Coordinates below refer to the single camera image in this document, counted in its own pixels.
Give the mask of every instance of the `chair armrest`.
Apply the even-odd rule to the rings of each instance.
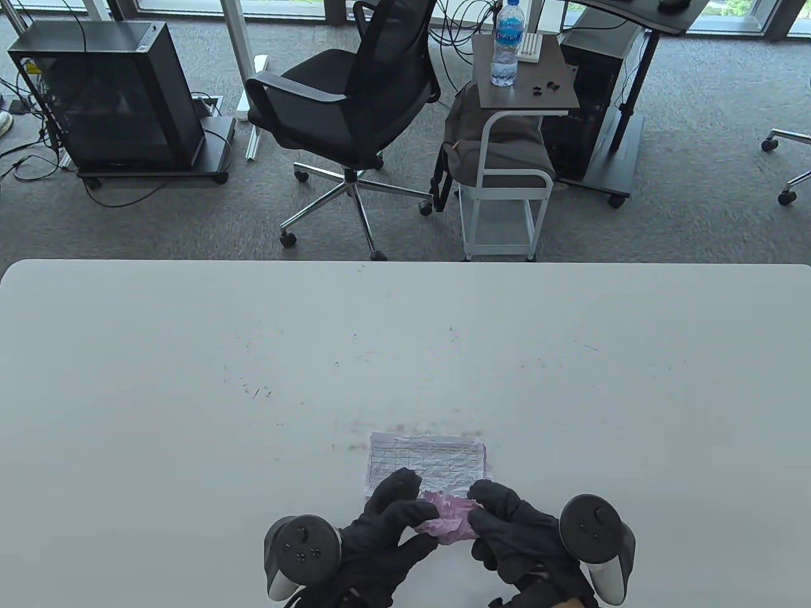
[[[366,21],[366,13],[363,12],[364,8],[373,11],[377,8],[378,0],[357,0],[355,4],[352,5],[352,15],[355,17],[355,25],[358,26],[358,33],[360,37],[363,38],[363,34],[366,33],[367,28],[367,21]]]
[[[271,97],[275,98],[275,102],[279,102],[280,98],[285,97],[292,98],[292,101],[299,100],[302,106],[306,106],[309,102],[312,104],[311,108],[317,105],[337,105],[346,99],[345,95],[327,93],[268,71],[260,72],[246,80],[245,93],[247,93],[251,105],[265,120],[271,123],[278,121],[277,111],[273,108]]]
[[[306,84],[297,83],[295,80],[287,79],[284,76],[279,76],[269,71],[260,72],[245,81],[245,90],[251,98],[251,101],[254,102],[257,101],[255,97],[267,99],[267,95],[265,95],[264,91],[265,87],[294,97],[315,101],[320,104],[337,104],[346,99],[346,95],[327,93],[326,91],[308,87]]]

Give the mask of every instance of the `shoe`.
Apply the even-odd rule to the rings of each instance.
[[[8,133],[8,130],[11,129],[11,125],[13,124],[14,117],[8,112],[0,111],[0,137]]]

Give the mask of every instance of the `vr controller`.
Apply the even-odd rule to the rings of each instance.
[[[636,539],[607,500],[575,496],[560,513],[566,550],[586,565],[594,591],[619,606],[628,592]],[[318,584],[341,566],[341,533],[315,515],[282,517],[264,539],[268,597],[290,598],[301,586]]]

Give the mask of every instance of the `computer mouse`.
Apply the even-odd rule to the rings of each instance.
[[[660,13],[681,13],[690,6],[690,0],[659,0]]]

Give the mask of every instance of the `computer tower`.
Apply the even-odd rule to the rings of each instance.
[[[80,172],[194,165],[205,134],[166,23],[37,20],[8,52]]]
[[[594,149],[611,125],[611,106],[618,100],[627,74],[636,65],[629,58],[642,28],[625,19],[586,8],[563,35],[560,49],[574,74],[580,109],[566,116],[546,116],[543,142],[558,178],[580,180]],[[633,62],[623,68],[626,62]],[[630,88],[628,78],[626,88]]]

